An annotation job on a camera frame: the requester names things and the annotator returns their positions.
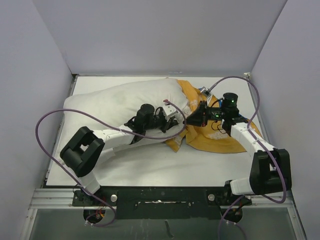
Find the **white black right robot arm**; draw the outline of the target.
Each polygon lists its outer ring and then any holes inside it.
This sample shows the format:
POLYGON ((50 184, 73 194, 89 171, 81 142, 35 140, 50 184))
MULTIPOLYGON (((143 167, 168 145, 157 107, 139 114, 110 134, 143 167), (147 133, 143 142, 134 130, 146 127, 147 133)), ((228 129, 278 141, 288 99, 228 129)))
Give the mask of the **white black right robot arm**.
POLYGON ((252 157, 249 176, 231 180, 230 187, 222 192, 223 200, 233 205, 241 195, 286 193, 292 187, 289 152, 269 144, 250 128, 249 121, 240 115, 237 102, 238 95, 231 92, 223 94, 218 107, 201 101, 185 121, 188 126, 195 127, 205 127, 209 121, 220 121, 222 129, 252 157))

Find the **blue yellow Mickey pillowcase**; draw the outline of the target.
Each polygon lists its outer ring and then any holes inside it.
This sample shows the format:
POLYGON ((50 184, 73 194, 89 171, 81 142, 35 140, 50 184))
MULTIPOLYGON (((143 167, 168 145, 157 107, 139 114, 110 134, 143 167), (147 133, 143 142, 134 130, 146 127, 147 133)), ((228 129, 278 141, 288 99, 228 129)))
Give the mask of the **blue yellow Mickey pillowcase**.
MULTIPOLYGON (((205 100, 205 97, 189 81, 178 80, 177 82, 188 100, 188 107, 184 110, 184 114, 187 116, 196 110, 200 101, 205 100)), ((218 154, 237 154, 246 151, 239 142, 223 131, 218 122, 213 121, 209 121, 205 127, 187 126, 180 135, 166 140, 165 144, 177 152, 183 139, 187 145, 199 151, 218 154)))

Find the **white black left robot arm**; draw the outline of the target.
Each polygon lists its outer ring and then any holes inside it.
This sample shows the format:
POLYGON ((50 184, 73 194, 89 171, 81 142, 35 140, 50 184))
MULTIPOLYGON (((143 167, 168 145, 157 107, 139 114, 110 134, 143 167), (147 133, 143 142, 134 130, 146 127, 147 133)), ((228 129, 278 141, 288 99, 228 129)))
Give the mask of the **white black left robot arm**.
POLYGON ((86 126, 78 129, 60 152, 60 158, 69 167, 84 188, 84 200, 95 206, 100 203, 101 185, 94 174, 94 168, 115 155, 115 148, 135 145, 142 139, 166 140, 168 136, 147 136, 151 130, 165 134, 179 124, 179 111, 171 104, 154 108, 143 104, 128 122, 104 130, 91 130, 86 126))

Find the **white pillow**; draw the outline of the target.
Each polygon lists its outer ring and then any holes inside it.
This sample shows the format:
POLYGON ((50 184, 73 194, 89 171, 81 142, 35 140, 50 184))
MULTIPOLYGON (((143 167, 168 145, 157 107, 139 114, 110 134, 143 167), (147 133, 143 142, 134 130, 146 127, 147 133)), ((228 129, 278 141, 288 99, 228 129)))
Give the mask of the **white pillow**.
POLYGON ((164 100, 175 104, 186 116, 191 113, 189 101, 174 78, 137 81, 91 93, 72 95, 64 101, 63 107, 66 111, 56 153, 60 154, 81 127, 86 126, 93 131, 106 129, 106 126, 72 110, 88 113, 118 128, 134 117, 141 105, 150 104, 158 108, 164 104, 164 100))

